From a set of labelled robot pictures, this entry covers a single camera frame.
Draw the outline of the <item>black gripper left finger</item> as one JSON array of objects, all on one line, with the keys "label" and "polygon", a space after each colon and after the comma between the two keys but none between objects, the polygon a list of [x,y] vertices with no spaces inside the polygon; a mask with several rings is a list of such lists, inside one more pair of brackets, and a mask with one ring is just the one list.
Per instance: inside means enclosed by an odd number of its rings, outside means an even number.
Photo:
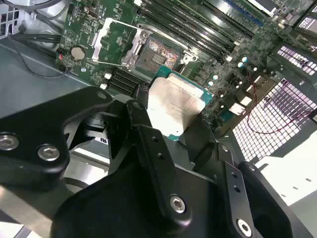
[{"label": "black gripper left finger", "polygon": [[70,149],[88,140],[90,116],[106,123],[110,155],[118,171],[131,151],[147,169],[160,213],[176,226],[190,223],[174,170],[166,184],[153,154],[169,152],[161,132],[151,125],[145,106],[134,99],[115,102],[97,87],[86,87],[4,117],[0,121],[0,181],[34,191],[55,188],[70,162]]}]

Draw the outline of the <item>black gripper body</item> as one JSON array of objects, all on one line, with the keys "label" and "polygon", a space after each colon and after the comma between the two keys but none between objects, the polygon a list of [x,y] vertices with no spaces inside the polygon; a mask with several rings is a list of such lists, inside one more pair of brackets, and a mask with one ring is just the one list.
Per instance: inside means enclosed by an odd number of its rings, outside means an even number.
[{"label": "black gripper body", "polygon": [[190,223],[176,226],[162,216],[150,174],[135,151],[117,172],[67,199],[53,221],[55,238],[227,238],[229,229],[216,185],[176,168],[169,152],[153,154],[166,184],[177,174]]}]

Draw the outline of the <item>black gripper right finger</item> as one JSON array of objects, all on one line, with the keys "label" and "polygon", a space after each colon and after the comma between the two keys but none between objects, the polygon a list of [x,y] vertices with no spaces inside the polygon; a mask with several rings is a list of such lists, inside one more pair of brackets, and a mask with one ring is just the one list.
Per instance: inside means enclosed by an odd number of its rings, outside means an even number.
[{"label": "black gripper right finger", "polygon": [[312,237],[260,170],[246,161],[236,163],[202,116],[192,120],[184,131],[184,140],[193,170],[217,186],[232,237]]}]

